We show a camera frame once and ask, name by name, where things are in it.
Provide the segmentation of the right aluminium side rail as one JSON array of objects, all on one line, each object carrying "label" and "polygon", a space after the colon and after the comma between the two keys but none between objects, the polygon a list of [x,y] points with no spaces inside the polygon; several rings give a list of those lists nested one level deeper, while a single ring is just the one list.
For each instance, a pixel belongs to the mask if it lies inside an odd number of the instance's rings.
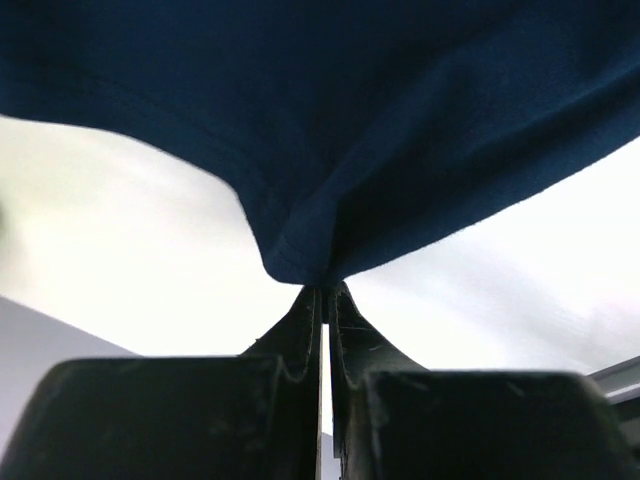
[{"label": "right aluminium side rail", "polygon": [[639,423],[639,357],[591,373],[622,423]]}]

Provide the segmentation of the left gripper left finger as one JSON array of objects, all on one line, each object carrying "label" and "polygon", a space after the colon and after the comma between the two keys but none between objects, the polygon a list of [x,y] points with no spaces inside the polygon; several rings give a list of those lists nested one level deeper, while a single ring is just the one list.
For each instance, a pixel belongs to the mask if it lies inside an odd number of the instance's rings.
[{"label": "left gripper left finger", "polygon": [[304,288],[237,356],[55,365],[1,462],[5,479],[314,479],[322,295]]}]

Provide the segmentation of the navy blue t shirt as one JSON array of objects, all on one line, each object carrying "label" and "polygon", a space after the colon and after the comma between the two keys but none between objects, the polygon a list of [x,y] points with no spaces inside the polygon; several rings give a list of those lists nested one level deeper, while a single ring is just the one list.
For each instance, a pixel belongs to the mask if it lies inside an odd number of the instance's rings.
[{"label": "navy blue t shirt", "polygon": [[639,134],[635,1],[5,1],[1,111],[224,180],[277,281],[323,285]]}]

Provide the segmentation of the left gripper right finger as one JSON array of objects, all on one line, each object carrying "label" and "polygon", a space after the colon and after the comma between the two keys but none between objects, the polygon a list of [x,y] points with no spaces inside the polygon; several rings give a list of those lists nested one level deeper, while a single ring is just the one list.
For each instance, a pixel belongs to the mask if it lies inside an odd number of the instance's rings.
[{"label": "left gripper right finger", "polygon": [[571,372],[434,371],[325,293],[334,454],[345,479],[635,479],[614,409]]}]

